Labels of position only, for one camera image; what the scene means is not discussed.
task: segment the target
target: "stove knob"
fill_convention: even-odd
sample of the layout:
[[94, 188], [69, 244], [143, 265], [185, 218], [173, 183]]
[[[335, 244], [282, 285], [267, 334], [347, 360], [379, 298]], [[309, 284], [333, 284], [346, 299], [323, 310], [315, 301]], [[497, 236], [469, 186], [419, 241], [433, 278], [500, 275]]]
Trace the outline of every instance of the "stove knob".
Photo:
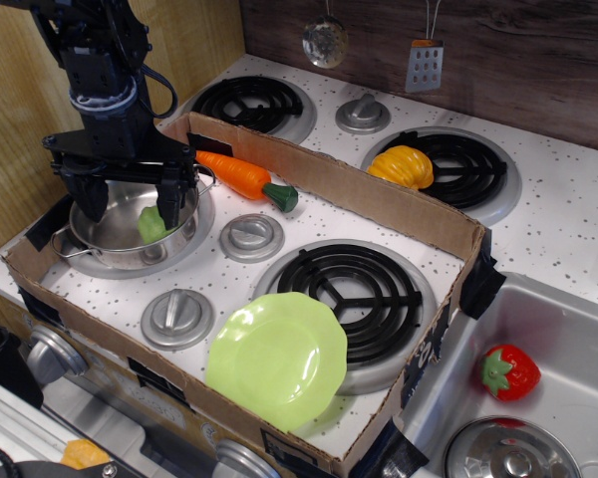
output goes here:
[[337, 126], [352, 134], [371, 134], [390, 123], [390, 112], [369, 93], [345, 103], [337, 110]]
[[36, 326], [31, 333], [33, 349], [27, 366], [39, 383], [51, 383], [66, 372], [82, 375], [89, 369], [86, 361], [67, 341], [46, 327]]
[[188, 289], [173, 289], [153, 299], [142, 313], [142, 333], [159, 349], [180, 351], [204, 339], [213, 326], [212, 306]]
[[281, 224], [265, 214], [236, 217], [221, 230], [219, 245], [230, 259], [261, 262], [275, 255], [284, 243]]
[[266, 460], [232, 440], [217, 444], [217, 461], [212, 478], [281, 478]]

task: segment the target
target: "red strawberry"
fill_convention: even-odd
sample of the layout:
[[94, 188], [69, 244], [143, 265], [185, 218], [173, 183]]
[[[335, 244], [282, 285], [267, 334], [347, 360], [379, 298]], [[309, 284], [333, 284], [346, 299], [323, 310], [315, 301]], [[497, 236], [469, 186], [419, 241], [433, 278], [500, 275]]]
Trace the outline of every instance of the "red strawberry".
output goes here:
[[540, 370], [521, 349], [505, 344], [490, 349], [484, 355], [480, 379], [499, 400], [518, 400], [534, 390], [540, 381]]

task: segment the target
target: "black coil burner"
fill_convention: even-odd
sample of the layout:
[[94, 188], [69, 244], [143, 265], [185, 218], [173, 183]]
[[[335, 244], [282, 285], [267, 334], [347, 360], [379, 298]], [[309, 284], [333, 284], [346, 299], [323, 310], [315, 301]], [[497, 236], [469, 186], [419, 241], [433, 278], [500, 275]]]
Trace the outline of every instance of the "black coil burner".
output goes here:
[[288, 116], [301, 116], [303, 103], [285, 83], [265, 77], [237, 77], [209, 87], [193, 112], [269, 133]]
[[404, 131], [381, 152], [398, 145], [418, 149], [430, 158], [435, 182], [421, 192], [455, 208], [481, 204], [504, 184], [507, 163], [476, 139], [450, 133], [419, 136], [416, 131]]
[[[339, 286], [346, 280], [361, 284], [371, 295], [345, 297]], [[392, 258], [364, 246], [336, 244], [301, 250], [284, 267], [277, 292], [302, 292], [334, 303], [334, 314], [348, 337], [348, 365], [366, 366], [392, 356], [420, 325], [417, 309], [422, 294], [407, 272]], [[323, 300], [324, 294], [330, 301]], [[367, 314], [342, 323], [343, 314], [351, 309]]]

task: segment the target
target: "green plate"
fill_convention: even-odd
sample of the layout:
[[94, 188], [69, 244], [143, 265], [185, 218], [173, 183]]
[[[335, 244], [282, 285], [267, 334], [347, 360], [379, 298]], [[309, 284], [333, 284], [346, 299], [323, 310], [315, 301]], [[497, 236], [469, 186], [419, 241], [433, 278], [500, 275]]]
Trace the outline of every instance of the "green plate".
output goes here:
[[206, 384], [287, 432], [328, 407], [346, 375], [347, 348], [325, 304], [298, 292], [263, 295], [213, 341]]

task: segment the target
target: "silver knob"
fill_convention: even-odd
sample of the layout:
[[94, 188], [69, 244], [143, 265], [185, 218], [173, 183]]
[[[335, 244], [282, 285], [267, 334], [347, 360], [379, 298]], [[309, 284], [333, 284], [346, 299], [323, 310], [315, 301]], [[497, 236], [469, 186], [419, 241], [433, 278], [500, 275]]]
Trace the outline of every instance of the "silver knob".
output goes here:
[[365, 93], [358, 100], [342, 105], [335, 115], [337, 126], [352, 134], [371, 134], [390, 123], [390, 112], [373, 95]]
[[198, 292], [173, 289], [150, 302], [142, 314], [141, 325], [152, 345], [179, 351], [194, 346], [210, 332], [212, 307]]
[[230, 242], [241, 249], [261, 249], [272, 241], [274, 231], [261, 216], [244, 216], [230, 223]]
[[232, 440], [217, 443], [217, 461], [212, 478], [280, 478], [266, 460]]
[[51, 383], [65, 373], [82, 375], [89, 365], [67, 341], [43, 326], [36, 326], [31, 333], [33, 349], [27, 366], [39, 383]]

